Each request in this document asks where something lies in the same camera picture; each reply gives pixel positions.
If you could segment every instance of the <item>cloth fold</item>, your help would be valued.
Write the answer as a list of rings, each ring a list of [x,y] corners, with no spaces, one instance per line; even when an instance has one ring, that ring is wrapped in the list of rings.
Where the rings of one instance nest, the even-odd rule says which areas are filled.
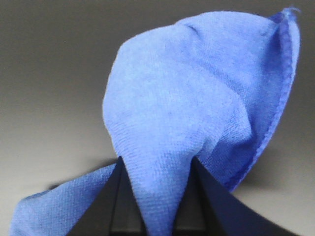
[[[232,191],[267,146],[298,60],[293,10],[285,8],[270,18],[206,12],[136,35],[120,47],[107,82],[103,118],[150,236],[171,235],[194,156]],[[10,235],[65,235],[92,200],[87,197],[76,212],[62,191],[67,186],[32,202],[22,200]],[[47,214],[60,201],[70,208]],[[40,227],[36,222],[43,218]],[[64,226],[52,233],[60,221]]]

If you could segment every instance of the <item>blue towel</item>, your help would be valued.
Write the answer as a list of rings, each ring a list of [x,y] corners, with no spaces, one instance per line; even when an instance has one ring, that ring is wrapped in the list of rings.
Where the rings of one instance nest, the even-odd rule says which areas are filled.
[[[171,235],[194,156],[232,191],[267,146],[298,60],[293,10],[206,12],[120,47],[103,118],[150,236]],[[112,170],[20,201],[10,235],[64,236]]]

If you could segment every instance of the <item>gray background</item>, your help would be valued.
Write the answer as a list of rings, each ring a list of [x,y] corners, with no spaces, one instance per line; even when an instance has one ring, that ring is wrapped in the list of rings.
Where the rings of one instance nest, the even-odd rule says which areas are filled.
[[[283,227],[315,235],[315,1],[111,0],[0,2],[0,235],[17,202],[115,160],[102,121],[119,46],[206,11],[270,16],[299,7],[296,81],[263,156],[235,191]]]

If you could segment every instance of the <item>cloth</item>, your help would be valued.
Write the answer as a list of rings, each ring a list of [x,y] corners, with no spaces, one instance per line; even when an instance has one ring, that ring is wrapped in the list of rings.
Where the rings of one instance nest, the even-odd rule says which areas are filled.
[[[232,191],[267,146],[298,60],[293,10],[206,12],[120,47],[103,118],[150,236],[171,235],[194,156]],[[111,171],[22,200],[10,235],[64,236]]]

